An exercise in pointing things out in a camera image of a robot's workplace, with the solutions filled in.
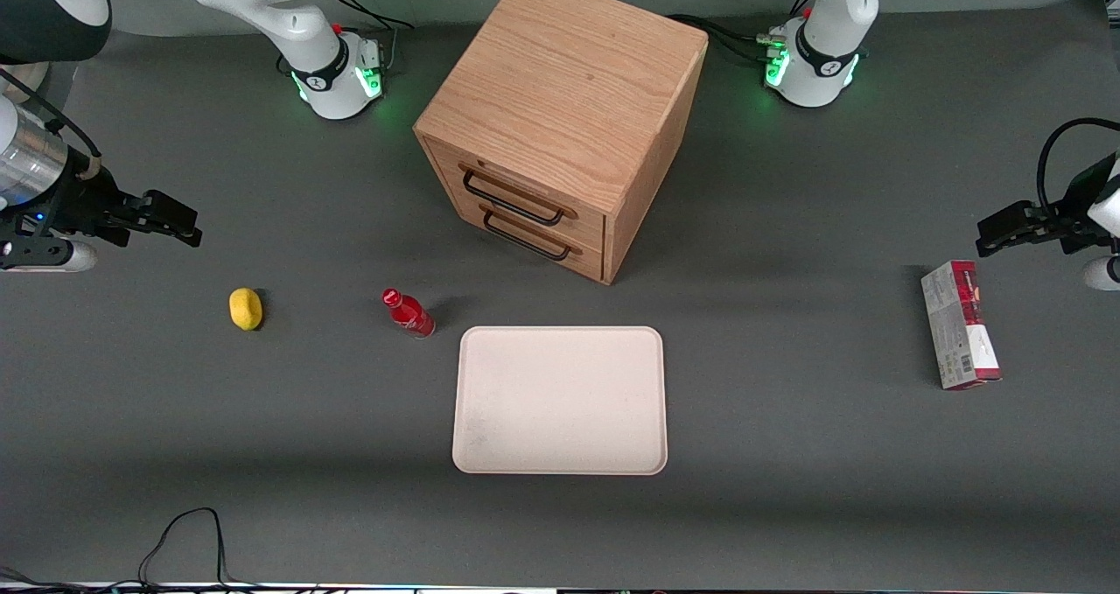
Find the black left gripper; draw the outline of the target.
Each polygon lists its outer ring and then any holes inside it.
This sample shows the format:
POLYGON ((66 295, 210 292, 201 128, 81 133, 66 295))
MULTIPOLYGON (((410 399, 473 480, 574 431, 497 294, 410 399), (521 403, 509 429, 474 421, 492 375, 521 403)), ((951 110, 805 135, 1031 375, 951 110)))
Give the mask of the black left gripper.
POLYGON ((1060 242, 1064 256, 1085 248, 1107 248, 1117 253, 1117 235, 1099 220, 1089 216, 1104 192, 1117 192, 1117 155, 1092 164, 1068 182, 1067 191, 1047 207, 1029 199, 1012 202, 1004 215, 980 220, 977 226, 976 253, 980 258, 995 256, 1005 248, 1023 244, 1060 242))

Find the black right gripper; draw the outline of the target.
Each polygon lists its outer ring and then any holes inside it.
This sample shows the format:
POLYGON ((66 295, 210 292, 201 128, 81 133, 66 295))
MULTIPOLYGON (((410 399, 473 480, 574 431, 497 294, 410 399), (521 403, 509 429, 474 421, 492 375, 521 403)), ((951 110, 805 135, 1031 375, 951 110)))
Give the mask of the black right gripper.
POLYGON ((3 208, 1 267, 93 268, 95 247, 71 240, 76 234, 125 247, 132 232, 156 233, 198 248, 197 216, 160 191, 147 191, 139 199, 119 191, 108 174, 87 182, 65 175, 29 202, 3 208))

